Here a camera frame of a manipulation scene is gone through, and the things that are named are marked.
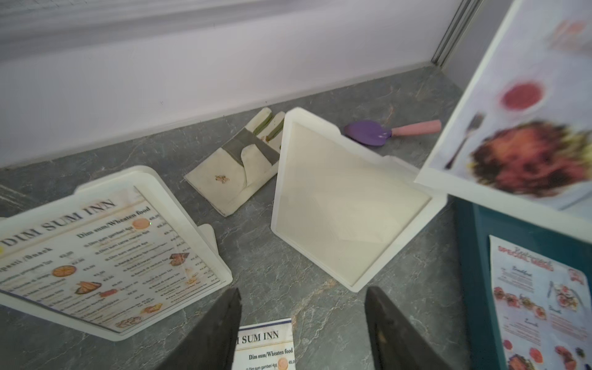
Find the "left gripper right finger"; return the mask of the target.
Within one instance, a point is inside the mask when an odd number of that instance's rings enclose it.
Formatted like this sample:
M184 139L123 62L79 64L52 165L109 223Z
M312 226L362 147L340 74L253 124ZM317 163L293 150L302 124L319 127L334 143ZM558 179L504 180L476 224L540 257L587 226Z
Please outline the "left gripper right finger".
M376 369L450 368L381 288L368 288L365 317Z

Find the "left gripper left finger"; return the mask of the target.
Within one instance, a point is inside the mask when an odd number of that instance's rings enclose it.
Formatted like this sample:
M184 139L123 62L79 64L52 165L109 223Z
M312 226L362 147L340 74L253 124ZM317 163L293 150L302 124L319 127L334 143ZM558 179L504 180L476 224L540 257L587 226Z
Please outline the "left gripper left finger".
M240 291L229 288L157 369L231 369L241 313Z

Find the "dim sum menu sheet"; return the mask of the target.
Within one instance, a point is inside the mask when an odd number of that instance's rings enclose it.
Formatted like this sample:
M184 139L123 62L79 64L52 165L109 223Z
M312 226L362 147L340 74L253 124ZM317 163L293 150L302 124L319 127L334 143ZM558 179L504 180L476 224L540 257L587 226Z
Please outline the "dim sum menu sheet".
M292 319L239 328L232 370L296 369Z

